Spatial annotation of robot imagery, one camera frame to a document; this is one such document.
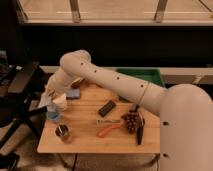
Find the black wall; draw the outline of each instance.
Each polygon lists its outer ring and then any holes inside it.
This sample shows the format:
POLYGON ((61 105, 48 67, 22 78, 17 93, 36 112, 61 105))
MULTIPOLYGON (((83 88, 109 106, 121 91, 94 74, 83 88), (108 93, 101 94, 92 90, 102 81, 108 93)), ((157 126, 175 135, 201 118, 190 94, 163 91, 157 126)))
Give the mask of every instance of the black wall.
POLYGON ((30 60, 11 0, 0 0, 0 49, 7 51, 10 64, 30 60))
POLYGON ((85 49, 100 66, 213 64, 213 27, 20 26, 11 0, 0 0, 0 20, 10 63, 58 65, 64 53, 85 49))

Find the wooden table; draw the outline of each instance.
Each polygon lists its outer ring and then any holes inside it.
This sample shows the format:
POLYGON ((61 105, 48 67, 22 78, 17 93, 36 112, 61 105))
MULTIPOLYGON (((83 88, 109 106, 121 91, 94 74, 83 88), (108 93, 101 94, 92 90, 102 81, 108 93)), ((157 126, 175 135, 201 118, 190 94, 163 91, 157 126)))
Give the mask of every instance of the wooden table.
POLYGON ((95 84, 85 83, 80 89, 81 98, 69 100, 68 109, 62 113, 62 123, 69 126, 72 141, 61 141, 55 135, 56 125, 47 120, 38 146, 39 153, 160 153, 158 117, 140 109, 146 121, 142 145, 137 145, 136 134, 129 134, 124 127, 99 138, 98 131, 106 125, 98 125, 96 120, 120 119, 132 104, 119 101, 116 93, 95 84), (98 109, 108 100, 115 101, 116 107, 102 118, 98 109))

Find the floor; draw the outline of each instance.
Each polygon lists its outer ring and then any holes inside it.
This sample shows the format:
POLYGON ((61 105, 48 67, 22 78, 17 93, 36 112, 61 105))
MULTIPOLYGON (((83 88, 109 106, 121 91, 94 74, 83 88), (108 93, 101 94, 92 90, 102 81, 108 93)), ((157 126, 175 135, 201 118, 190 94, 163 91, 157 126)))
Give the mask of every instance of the floor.
MULTIPOLYGON (((37 128, 42 130, 45 118, 36 116, 32 119, 37 128)), ((0 129, 0 138, 8 128, 9 126, 0 129)), ((15 153, 19 154, 18 171, 72 170, 71 168, 64 168, 55 154, 37 153, 38 142, 28 127, 22 125, 0 150, 0 153, 7 154, 15 151, 15 153)), ((70 166, 73 165, 74 154, 61 154, 61 156, 66 163, 70 166)), ((153 165, 147 164, 154 156, 154 154, 80 154, 78 155, 75 171, 156 171, 156 163, 153 165)))
MULTIPOLYGON (((68 0, 19 0, 21 8, 27 15, 28 22, 71 22, 72 14, 68 0)), ((158 5, 158 0, 79 0, 82 21, 93 22, 138 20, 152 22, 158 5)), ((202 0, 210 10, 211 0, 202 0)), ((178 22, 210 22, 212 13, 202 5, 200 0, 168 0, 165 10, 165 21, 178 22)))

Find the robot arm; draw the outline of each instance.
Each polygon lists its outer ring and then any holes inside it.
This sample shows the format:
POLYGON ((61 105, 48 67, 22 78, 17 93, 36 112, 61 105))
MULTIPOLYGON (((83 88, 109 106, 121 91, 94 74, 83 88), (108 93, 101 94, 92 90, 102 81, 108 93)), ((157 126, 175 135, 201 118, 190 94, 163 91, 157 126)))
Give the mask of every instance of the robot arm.
POLYGON ((49 92, 65 93, 77 77, 108 88, 160 116, 161 170, 213 170, 213 104, 202 89, 182 84, 170 89, 97 67, 86 51, 65 54, 48 81, 49 92))
POLYGON ((83 77, 159 115, 159 106, 165 95, 165 88, 95 66, 90 59, 90 55, 83 50, 65 54, 60 60, 60 68, 48 81, 48 87, 62 94, 69 89, 76 76, 83 77))

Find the green bin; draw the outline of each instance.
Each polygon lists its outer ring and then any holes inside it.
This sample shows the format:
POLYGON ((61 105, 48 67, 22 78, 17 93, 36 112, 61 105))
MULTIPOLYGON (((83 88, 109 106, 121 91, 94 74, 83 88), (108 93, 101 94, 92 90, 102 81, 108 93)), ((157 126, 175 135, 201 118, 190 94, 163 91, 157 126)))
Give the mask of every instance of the green bin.
POLYGON ((161 87, 165 87, 164 81, 161 77, 159 69, 149 69, 149 68, 117 68, 117 72, 130 75, 136 78, 140 78, 152 83, 155 83, 161 87))

